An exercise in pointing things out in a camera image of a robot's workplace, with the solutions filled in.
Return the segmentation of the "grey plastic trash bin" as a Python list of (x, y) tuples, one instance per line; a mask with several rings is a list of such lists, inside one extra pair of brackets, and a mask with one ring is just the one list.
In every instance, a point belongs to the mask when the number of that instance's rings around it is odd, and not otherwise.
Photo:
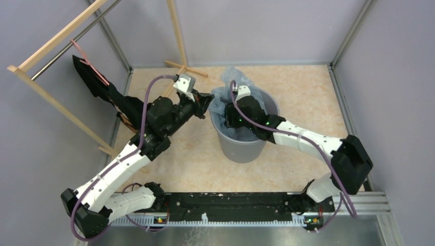
[[(259, 88), (259, 92), (265, 103), (265, 111), (278, 115), (280, 110), (274, 98), (265, 90)], [(237, 163), (248, 163), (256, 160), (263, 148), (266, 141), (257, 139), (255, 141), (238, 141), (226, 136), (218, 129), (218, 120), (215, 113), (208, 110), (213, 127), (217, 132), (220, 147), (223, 154), (231, 161)]]

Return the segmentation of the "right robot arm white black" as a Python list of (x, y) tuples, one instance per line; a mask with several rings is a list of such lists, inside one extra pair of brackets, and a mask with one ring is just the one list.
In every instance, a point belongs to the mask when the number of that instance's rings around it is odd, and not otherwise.
[(356, 217), (350, 196), (358, 193), (373, 168), (358, 137), (330, 137), (300, 128), (281, 116), (267, 114), (253, 96), (228, 103), (224, 115), (229, 128), (247, 128), (260, 140), (298, 149), (327, 164), (329, 173), (309, 182), (301, 193), (305, 210), (315, 211), (326, 198), (342, 195), (351, 216)]

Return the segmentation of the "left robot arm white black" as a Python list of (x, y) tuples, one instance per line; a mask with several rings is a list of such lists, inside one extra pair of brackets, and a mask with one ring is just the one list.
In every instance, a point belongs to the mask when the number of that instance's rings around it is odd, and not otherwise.
[(169, 137), (191, 117), (205, 118), (213, 94), (193, 91), (192, 97), (179, 93), (179, 103), (158, 97), (147, 104), (145, 126), (125, 145), (121, 153), (85, 185), (61, 194), (70, 226), (82, 241), (95, 239), (116, 219), (138, 210), (158, 212), (164, 207), (164, 191), (149, 182), (121, 195), (114, 192), (135, 172), (151, 163), (170, 147)]

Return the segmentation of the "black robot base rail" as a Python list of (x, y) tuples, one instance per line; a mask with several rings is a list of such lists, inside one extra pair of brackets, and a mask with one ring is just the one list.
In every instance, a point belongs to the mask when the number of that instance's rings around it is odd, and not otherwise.
[(286, 192), (160, 192), (154, 204), (140, 213), (167, 215), (168, 222), (214, 224), (322, 224), (332, 212), (331, 198), (316, 203), (306, 194)]

